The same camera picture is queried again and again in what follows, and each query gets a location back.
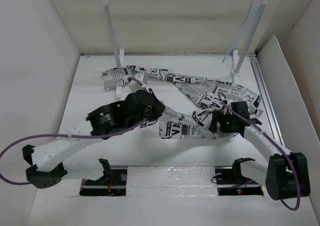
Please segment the black white newspaper print trousers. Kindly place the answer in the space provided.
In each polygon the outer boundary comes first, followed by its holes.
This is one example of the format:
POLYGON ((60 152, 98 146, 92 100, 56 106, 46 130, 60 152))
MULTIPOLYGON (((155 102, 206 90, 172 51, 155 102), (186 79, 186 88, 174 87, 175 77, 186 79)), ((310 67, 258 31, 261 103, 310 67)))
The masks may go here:
POLYGON ((219 139, 236 136, 238 133, 209 131, 213 111, 225 109, 221 99, 246 102, 250 118, 258 119, 263 113, 259 108, 261 95, 242 85, 206 77, 185 76, 168 69, 140 66, 111 68, 102 72, 104 89, 108 91, 117 86, 125 86, 133 75, 143 72, 150 78, 172 83, 198 107, 191 116, 166 107, 158 119, 162 139, 219 139))

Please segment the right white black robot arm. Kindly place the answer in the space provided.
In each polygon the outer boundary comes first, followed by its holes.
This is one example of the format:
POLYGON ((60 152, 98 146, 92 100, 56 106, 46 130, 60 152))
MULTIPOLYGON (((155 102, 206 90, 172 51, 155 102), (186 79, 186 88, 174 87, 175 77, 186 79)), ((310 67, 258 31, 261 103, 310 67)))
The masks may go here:
POLYGON ((232 102, 230 110, 213 112, 209 127, 211 132, 238 133, 267 162, 264 166, 253 158, 236 159, 231 170, 218 177, 218 182, 235 186, 252 180, 264 185, 273 200, 309 196, 311 191, 306 156, 279 146, 259 125, 259 120, 250 118, 246 102, 232 102))

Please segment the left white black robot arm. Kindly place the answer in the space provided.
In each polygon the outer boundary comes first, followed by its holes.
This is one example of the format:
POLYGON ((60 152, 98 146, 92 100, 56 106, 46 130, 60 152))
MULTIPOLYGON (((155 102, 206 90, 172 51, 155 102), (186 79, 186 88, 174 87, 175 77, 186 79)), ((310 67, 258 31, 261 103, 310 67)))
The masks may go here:
POLYGON ((94 165, 84 160, 67 163, 77 152, 90 145, 157 121, 165 110, 152 90, 138 90, 124 100, 103 105, 90 112, 69 134, 59 134, 41 146, 22 149, 27 181, 38 189, 52 187, 62 180, 86 179, 108 183, 113 171, 107 159, 99 157, 94 165))

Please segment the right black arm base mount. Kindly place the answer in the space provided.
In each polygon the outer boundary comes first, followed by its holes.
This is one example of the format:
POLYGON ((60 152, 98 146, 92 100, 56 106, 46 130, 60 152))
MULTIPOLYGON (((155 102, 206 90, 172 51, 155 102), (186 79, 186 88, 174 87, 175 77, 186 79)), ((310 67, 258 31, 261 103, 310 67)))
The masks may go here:
POLYGON ((239 158, 232 166, 215 166, 215 176, 211 178, 211 183, 218 187, 218 196, 263 196, 263 187, 253 179, 243 176, 241 171, 243 163, 254 161, 252 158, 239 158))

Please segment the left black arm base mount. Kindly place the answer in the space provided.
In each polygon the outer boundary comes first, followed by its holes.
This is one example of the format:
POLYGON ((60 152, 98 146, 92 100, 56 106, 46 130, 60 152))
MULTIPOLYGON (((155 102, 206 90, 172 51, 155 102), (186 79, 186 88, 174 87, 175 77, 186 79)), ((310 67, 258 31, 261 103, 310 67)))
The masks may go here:
POLYGON ((127 166, 111 166, 106 159, 99 159, 103 175, 97 180, 82 179, 80 196, 126 196, 127 166))

